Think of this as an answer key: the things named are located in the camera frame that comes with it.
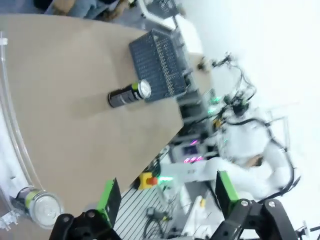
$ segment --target wall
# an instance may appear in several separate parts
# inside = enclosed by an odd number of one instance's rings
[[[207,57],[232,52],[257,86],[255,100],[289,115],[291,148],[300,157],[302,180],[281,199],[295,228],[306,219],[320,224],[316,199],[320,143],[318,115],[320,2],[317,0],[181,0],[186,17],[198,30]],[[237,73],[215,69],[212,84],[228,93]]]

